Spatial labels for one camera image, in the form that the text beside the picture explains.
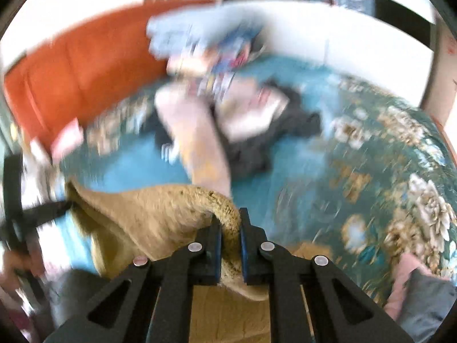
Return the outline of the person's left hand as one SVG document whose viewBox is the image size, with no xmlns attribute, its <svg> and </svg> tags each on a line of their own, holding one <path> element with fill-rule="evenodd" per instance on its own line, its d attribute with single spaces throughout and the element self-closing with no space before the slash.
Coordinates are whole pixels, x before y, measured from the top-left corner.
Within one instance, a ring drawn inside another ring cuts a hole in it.
<svg viewBox="0 0 457 343">
<path fill-rule="evenodd" d="M 1 288 L 12 293 L 20 288 L 18 271 L 30 271 L 34 277 L 45 273 L 41 248 L 35 247 L 26 255 L 21 252 L 6 250 L 2 256 Z"/>
</svg>

